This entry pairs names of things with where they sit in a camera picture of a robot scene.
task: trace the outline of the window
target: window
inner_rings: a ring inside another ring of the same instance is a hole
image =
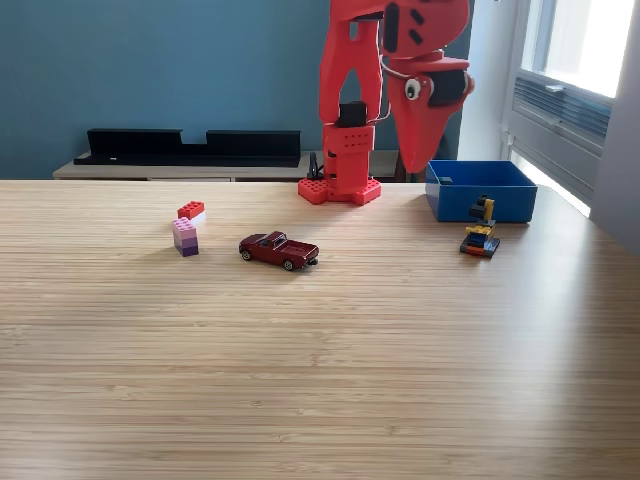
[[[613,98],[634,0],[532,0],[522,68]]]
[[[635,3],[519,2],[502,158],[511,159],[513,152],[526,156],[587,206],[598,176]]]

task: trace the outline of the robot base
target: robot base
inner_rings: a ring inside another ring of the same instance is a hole
[[[367,188],[347,195],[335,195],[330,192],[326,180],[309,180],[305,178],[298,182],[298,194],[314,205],[322,205],[325,202],[347,202],[358,206],[366,205],[382,194],[382,185],[379,181],[369,179]]]

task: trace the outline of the red lego baseplate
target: red lego baseplate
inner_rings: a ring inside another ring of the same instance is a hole
[[[324,202],[351,202],[355,205],[366,205],[382,194],[382,185],[379,181],[369,179],[367,188],[350,195],[333,195],[329,191],[326,180],[309,180],[305,178],[298,183],[298,194],[314,205]]]
[[[204,212],[204,203],[191,202],[178,210],[178,218],[188,218],[189,220],[192,220],[202,212]]]

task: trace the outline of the red robot arm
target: red robot arm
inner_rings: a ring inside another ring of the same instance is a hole
[[[383,71],[405,167],[411,173],[426,167],[449,117],[473,91],[466,73],[469,63],[445,58],[441,50],[462,33],[468,20],[468,0],[331,0],[320,67],[324,179],[301,181],[300,195],[316,204],[360,205],[380,195],[380,184],[369,178],[369,155],[375,124],[382,120]],[[353,40],[352,22],[358,22]],[[383,57],[389,58],[388,65]],[[362,99],[340,104],[340,90],[352,69]]]

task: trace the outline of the red toy pickup truck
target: red toy pickup truck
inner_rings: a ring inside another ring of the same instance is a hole
[[[289,240],[282,232],[273,232],[271,235],[258,233],[240,242],[240,255],[244,260],[255,258],[281,265],[290,272],[307,265],[317,265],[319,252],[315,245]]]

